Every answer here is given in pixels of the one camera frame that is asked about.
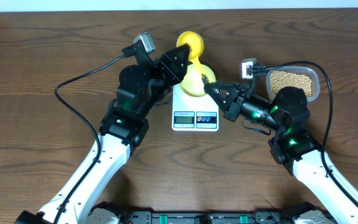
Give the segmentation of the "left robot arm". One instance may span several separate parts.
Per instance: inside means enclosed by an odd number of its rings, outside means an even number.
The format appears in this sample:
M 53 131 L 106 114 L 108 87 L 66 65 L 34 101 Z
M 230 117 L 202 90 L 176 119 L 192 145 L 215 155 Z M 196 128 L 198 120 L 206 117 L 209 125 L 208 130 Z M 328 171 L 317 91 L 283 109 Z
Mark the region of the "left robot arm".
M 37 213 L 24 210 L 16 223 L 85 223 L 113 175 L 129 160 L 149 129 L 147 115 L 187 72 L 191 48 L 183 44 L 151 60 L 142 42 L 124 48 L 137 64 L 119 74 L 119 86 L 99 125 L 94 145 L 64 187 Z

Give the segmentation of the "yellow measuring scoop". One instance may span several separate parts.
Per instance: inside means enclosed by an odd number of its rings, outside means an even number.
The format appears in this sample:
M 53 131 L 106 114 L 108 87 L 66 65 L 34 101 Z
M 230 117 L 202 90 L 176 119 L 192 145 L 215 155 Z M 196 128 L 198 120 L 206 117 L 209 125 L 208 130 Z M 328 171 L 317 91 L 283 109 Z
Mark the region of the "yellow measuring scoop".
M 199 71 L 202 76 L 205 73 L 200 62 L 200 56 L 204 50 L 203 38 L 196 32 L 185 31 L 180 34 L 177 39 L 177 47 L 183 44 L 188 44 L 190 46 L 189 61 L 196 67 L 197 71 Z

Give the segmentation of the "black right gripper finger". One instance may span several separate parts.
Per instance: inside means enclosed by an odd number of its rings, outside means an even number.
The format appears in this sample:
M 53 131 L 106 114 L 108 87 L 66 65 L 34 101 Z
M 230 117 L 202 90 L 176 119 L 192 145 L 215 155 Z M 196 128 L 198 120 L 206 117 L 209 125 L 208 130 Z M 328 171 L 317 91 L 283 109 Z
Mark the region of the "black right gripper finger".
M 226 111 L 229 108 L 229 105 L 233 102 L 234 93 L 209 93 L 208 84 L 209 83 L 204 85 L 204 92 L 207 93 L 214 100 L 220 110 Z
M 239 93 L 239 83 L 212 82 L 208 84 L 209 93 Z

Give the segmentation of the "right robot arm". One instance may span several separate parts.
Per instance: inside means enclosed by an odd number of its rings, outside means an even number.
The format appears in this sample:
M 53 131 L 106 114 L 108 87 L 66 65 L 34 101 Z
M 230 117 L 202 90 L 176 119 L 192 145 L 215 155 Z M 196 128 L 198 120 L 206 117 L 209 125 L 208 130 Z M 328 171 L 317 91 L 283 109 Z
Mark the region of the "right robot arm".
M 268 140 L 275 162 L 307 186 L 338 223 L 358 223 L 358 191 L 338 171 L 311 134 L 303 90 L 281 89 L 273 101 L 254 94 L 254 85 L 205 82 L 204 91 L 235 121 L 239 116 L 274 132 Z

